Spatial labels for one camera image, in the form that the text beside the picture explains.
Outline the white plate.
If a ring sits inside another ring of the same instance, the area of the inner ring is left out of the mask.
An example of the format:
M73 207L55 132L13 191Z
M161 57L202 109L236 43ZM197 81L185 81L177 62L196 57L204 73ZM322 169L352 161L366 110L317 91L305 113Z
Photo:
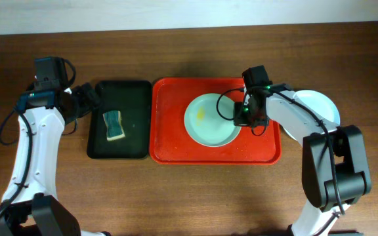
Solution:
M297 141L298 138L296 136L298 125L296 123L290 123L290 122L285 122L285 123L280 123L282 128L285 130L285 133L293 140Z

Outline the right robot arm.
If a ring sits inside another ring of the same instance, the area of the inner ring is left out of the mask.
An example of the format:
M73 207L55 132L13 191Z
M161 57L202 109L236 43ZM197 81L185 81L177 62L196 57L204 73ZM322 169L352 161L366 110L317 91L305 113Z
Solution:
M328 121L306 105L287 85L247 86L246 108L272 120L302 147L302 186L306 203L288 235L329 235L346 209L367 195L371 176L361 130Z

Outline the mint green plate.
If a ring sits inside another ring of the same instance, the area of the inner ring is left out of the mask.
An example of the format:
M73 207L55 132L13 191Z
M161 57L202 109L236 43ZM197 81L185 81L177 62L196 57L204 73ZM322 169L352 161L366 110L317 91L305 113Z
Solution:
M208 93L193 99L184 113L184 127L197 143L211 148L225 146L236 139L241 127L222 118L233 115L234 101L227 96Z

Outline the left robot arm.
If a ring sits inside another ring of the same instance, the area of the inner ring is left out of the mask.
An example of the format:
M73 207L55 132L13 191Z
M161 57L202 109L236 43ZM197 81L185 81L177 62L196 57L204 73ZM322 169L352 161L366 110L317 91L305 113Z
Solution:
M58 147L67 123L100 105L94 88L50 88L20 95L19 139L0 204L0 235L88 235L56 194Z

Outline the light blue plate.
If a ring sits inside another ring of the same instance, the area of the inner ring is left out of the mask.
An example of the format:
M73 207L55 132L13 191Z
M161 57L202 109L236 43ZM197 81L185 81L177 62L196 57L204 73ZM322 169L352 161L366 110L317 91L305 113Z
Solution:
M313 109L323 118L341 124L341 117L337 106L326 95L315 90L299 90L295 93L295 97L304 102L310 109Z

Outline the green and yellow sponge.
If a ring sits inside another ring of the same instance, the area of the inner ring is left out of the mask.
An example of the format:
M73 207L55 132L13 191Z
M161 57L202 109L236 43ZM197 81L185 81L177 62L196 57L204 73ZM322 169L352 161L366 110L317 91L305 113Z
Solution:
M121 125L121 112L118 110L107 111L103 114L106 125L106 139L113 142L125 137L124 129Z

